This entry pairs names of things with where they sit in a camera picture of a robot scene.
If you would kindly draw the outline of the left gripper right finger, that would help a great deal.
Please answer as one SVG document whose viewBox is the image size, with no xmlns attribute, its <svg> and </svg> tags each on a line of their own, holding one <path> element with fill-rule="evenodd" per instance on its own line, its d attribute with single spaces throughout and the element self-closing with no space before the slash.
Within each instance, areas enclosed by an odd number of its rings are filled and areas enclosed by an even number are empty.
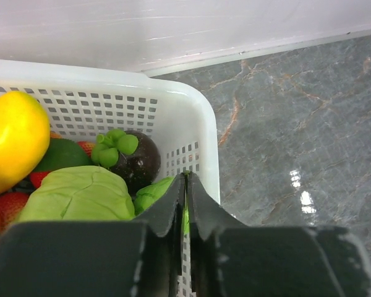
<svg viewBox="0 0 371 297">
<path fill-rule="evenodd" d="M 219 240 L 248 235 L 250 228 L 227 212 L 207 193 L 199 176 L 187 174 L 187 206 L 191 240 Z"/>
</svg>

